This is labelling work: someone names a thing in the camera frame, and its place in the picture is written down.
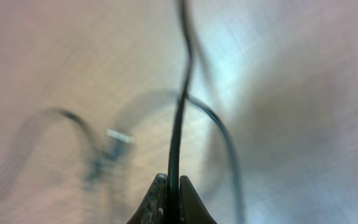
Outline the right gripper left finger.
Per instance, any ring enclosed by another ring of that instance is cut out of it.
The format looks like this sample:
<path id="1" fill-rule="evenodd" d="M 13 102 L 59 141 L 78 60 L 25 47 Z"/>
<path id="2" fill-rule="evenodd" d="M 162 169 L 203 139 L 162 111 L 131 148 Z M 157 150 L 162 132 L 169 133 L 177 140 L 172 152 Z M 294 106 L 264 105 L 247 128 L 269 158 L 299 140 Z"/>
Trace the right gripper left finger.
<path id="1" fill-rule="evenodd" d="M 127 224 L 163 224 L 167 208 L 167 174 L 158 173 Z"/>

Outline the black usb cable long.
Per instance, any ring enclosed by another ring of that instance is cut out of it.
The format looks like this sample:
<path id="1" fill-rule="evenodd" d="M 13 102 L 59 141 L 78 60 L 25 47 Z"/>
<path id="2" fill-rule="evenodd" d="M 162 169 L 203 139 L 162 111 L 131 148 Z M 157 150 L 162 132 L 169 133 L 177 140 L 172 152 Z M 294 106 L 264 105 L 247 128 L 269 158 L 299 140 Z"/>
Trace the black usb cable long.
<path id="1" fill-rule="evenodd" d="M 244 223 L 244 203 L 242 201 L 242 187 L 239 173 L 239 165 L 236 150 L 227 130 L 227 127 L 219 119 L 217 114 L 204 103 L 188 94 L 191 76 L 193 73 L 193 43 L 191 39 L 191 25 L 188 16 L 188 4 L 185 0 L 176 2 L 180 29 L 185 40 L 187 61 L 185 65 L 185 79 L 181 92 L 174 96 L 177 108 L 174 116 L 172 136 L 170 140 L 167 174 L 167 208 L 165 210 L 164 223 L 185 223 L 180 198 L 180 147 L 185 114 L 185 104 L 191 103 L 204 111 L 216 124 L 226 143 L 227 157 L 232 172 L 232 186 L 234 187 L 234 209 L 238 223 Z M 101 148 L 92 127 L 80 116 L 63 108 L 47 108 L 32 115 L 20 128 L 17 139 L 13 142 L 13 148 L 6 162 L 0 168 L 0 203 L 8 196 L 11 187 L 16 181 L 24 162 L 32 153 L 32 148 L 41 135 L 45 125 L 54 120 L 65 118 L 69 120 L 79 132 L 79 140 L 83 143 L 85 160 L 89 165 L 84 177 L 85 192 L 96 193 L 98 184 L 104 175 L 108 173 L 118 160 L 118 154 L 131 143 L 131 137 L 124 133 L 109 130 L 114 141 L 111 149 Z"/>

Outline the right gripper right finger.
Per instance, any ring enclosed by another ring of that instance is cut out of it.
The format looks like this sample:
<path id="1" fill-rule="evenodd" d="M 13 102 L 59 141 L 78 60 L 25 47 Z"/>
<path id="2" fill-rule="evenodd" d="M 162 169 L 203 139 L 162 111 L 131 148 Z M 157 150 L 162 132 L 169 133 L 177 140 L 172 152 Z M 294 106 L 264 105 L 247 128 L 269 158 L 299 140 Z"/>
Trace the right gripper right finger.
<path id="1" fill-rule="evenodd" d="M 189 177 L 180 177 L 180 198 L 186 224 L 217 224 L 207 211 Z"/>

